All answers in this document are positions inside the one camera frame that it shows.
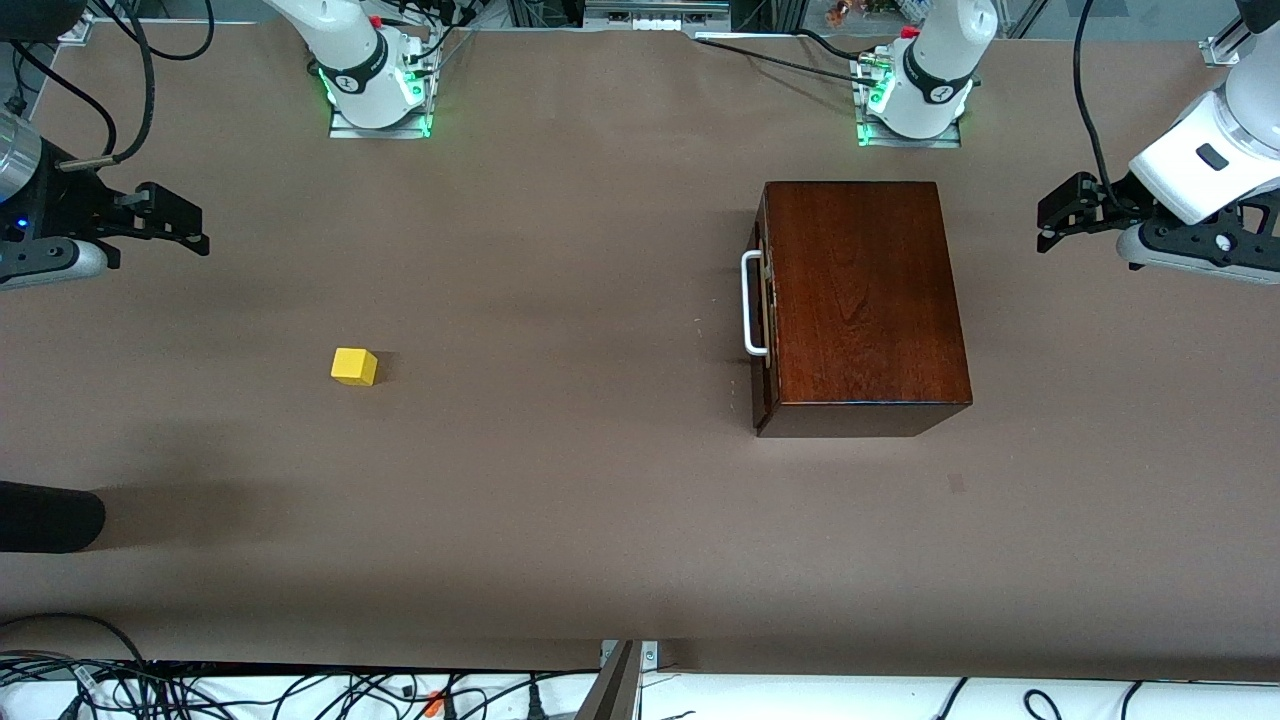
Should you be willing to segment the yellow block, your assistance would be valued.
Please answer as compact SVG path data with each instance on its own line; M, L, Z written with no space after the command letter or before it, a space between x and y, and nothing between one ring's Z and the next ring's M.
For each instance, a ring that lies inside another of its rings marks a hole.
M335 348L330 378L343 386L372 387L378 382L379 360L367 348Z

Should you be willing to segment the wooden drawer with white handle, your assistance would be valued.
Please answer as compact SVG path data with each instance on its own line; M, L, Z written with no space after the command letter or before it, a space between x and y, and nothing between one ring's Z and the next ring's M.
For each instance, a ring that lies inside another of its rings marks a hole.
M755 215L748 250L739 263L744 348L751 359L759 400L772 407L780 397L780 342L774 301L774 266L763 211Z

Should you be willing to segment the dark brown wooden cabinet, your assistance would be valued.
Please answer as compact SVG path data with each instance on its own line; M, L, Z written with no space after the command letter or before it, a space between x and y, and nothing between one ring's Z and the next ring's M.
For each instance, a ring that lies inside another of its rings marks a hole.
M974 401L945 217L927 181L772 181L780 397L760 438L914 437Z

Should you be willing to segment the black ribbed cylinder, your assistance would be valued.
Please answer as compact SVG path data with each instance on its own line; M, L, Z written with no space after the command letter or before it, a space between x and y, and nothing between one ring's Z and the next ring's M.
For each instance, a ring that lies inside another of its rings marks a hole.
M100 537L105 521L92 492L0 480L0 553L74 553Z

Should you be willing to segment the white power strip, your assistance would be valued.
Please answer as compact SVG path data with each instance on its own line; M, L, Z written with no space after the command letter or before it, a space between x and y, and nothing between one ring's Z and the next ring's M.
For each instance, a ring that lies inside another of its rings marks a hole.
M730 0L582 0L585 29L731 31Z

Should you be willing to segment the dark diagonal strut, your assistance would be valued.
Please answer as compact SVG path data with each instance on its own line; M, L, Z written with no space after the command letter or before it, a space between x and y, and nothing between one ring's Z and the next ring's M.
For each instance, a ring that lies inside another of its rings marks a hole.
M573 720L635 720L644 659L641 641L616 641Z

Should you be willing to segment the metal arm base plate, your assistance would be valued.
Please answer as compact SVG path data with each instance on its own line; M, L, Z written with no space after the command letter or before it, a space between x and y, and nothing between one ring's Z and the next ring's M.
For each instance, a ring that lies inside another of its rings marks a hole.
M961 146L960 127L956 120L938 136L929 138L911 138L893 132L878 117L860 117L858 119L858 143L861 147L888 147L888 149L959 149Z
M329 99L330 120L328 133L330 138L370 138L370 140L419 140L429 138L433 132L433 104L421 102L416 106L407 106L403 102L392 102L388 108L374 102L338 102ZM361 126L352 120L389 120L393 110L403 113L385 126Z

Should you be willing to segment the small aluminium bracket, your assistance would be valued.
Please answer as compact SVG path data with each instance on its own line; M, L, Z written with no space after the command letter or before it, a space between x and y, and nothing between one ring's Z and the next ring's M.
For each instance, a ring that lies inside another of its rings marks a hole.
M617 680L626 689L639 689L645 675L660 669L657 641L603 641L600 648L600 679Z

